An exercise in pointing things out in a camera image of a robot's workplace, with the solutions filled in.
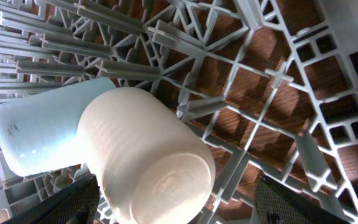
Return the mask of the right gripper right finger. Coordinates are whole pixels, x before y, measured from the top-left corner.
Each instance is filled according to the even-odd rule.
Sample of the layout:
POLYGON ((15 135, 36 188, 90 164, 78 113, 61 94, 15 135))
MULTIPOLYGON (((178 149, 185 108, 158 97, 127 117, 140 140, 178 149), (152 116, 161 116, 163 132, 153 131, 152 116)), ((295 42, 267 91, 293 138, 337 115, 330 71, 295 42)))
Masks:
POLYGON ((259 178, 254 198, 262 224, 348 224, 266 175, 259 178))

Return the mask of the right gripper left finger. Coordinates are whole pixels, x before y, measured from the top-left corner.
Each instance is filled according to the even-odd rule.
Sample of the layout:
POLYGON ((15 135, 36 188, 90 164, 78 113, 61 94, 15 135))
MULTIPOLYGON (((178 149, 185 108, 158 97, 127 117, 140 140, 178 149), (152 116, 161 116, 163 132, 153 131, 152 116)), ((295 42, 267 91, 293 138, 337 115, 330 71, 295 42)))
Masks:
POLYGON ((31 209, 13 217, 5 224, 92 224, 100 200, 97 178, 86 174, 31 209))

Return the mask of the white cup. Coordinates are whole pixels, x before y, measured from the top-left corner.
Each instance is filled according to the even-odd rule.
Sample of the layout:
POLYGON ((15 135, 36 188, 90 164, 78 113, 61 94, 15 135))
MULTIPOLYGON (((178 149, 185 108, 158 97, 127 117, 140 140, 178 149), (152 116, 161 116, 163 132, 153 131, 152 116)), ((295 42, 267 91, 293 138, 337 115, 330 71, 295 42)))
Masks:
POLYGON ((121 87, 98 96, 77 135, 119 223, 188 223, 209 199, 210 149, 147 91, 121 87))

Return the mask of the light blue cup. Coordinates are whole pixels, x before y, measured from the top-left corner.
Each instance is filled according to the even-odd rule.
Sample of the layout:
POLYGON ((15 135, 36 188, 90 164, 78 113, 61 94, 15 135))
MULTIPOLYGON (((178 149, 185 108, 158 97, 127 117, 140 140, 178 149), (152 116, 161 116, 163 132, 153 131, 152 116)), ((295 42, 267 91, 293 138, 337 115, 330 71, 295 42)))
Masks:
POLYGON ((10 168, 25 177, 84 163, 77 127, 85 108, 114 89, 97 78, 0 105, 0 147, 10 168))

